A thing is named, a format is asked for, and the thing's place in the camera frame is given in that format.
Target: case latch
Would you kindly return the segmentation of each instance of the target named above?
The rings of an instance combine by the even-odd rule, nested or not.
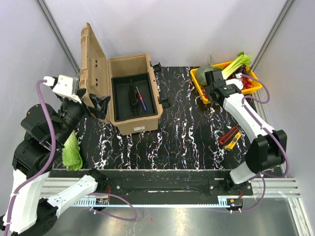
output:
[[[172,106],[171,100],[169,99],[169,97],[167,99],[164,99],[164,100],[160,98],[158,103],[162,105],[163,109],[169,108]]]
[[[153,67],[154,72],[162,71],[162,66],[160,62],[156,65],[151,65],[151,66]]]

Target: label on case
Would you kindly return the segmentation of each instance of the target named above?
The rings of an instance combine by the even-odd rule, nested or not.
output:
[[[134,127],[133,130],[134,131],[145,130],[145,127],[144,126]]]

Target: yellow tool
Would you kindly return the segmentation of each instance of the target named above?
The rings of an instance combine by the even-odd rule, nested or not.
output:
[[[233,140],[228,145],[226,145],[224,147],[224,149],[227,150],[227,151],[231,151],[234,148],[235,144],[237,143],[237,141],[240,139],[241,136],[242,136],[241,132],[238,132],[234,136]]]

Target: yellow bin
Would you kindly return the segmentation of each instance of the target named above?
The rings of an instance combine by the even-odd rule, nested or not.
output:
[[[230,63],[232,63],[232,61],[228,61],[228,62],[224,62],[224,63],[220,63],[220,64],[215,64],[215,65],[213,65],[213,68],[220,68],[223,70],[223,68]],[[191,79],[192,79],[193,83],[195,84],[199,95],[202,95],[203,89],[201,88],[200,84],[197,82],[196,77],[195,77],[197,69],[198,68],[192,69],[190,71],[190,74],[191,74]],[[250,70],[250,76],[254,77],[255,79],[258,79],[252,70]],[[253,81],[252,85],[253,85],[253,88],[248,88],[248,89],[242,90],[242,94],[253,93],[253,92],[256,92],[258,89],[262,88],[261,83],[259,83],[257,81]],[[209,104],[210,103],[210,101],[207,98],[205,98],[204,96],[201,96],[201,100],[202,100],[203,104]]]

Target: marble tabletop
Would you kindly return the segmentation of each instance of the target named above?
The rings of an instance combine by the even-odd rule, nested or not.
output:
[[[113,125],[84,117],[77,128],[83,169],[233,169],[242,163],[248,138],[243,132],[229,152],[219,145],[237,122],[222,107],[196,98],[191,69],[163,67],[156,73],[160,97],[172,102],[156,131],[122,136]],[[53,169],[65,166],[57,160]]]

